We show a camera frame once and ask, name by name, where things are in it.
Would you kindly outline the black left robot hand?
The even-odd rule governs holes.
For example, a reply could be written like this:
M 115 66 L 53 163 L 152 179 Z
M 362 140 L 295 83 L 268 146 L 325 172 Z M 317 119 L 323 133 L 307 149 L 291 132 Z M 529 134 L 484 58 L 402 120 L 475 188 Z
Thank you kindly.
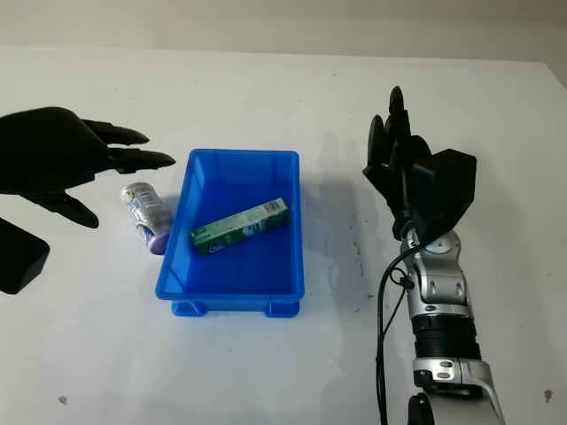
M 140 150 L 144 134 L 109 122 L 85 120 L 62 107 L 15 112 L 1 118 L 1 193 L 16 195 L 86 228 L 97 216 L 68 189 L 107 170 L 132 174 L 171 166 L 175 160 Z

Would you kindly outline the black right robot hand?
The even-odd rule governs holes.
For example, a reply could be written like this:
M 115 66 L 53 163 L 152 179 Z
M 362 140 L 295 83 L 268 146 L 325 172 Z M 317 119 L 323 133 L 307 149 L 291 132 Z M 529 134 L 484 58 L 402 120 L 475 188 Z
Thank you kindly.
M 399 86 L 391 91 L 388 111 L 385 120 L 375 115 L 370 123 L 367 165 L 362 173 L 387 203 L 393 216 L 393 236 L 401 241 L 412 224 L 408 176 L 414 163 L 431 150 L 421 136 L 411 133 Z

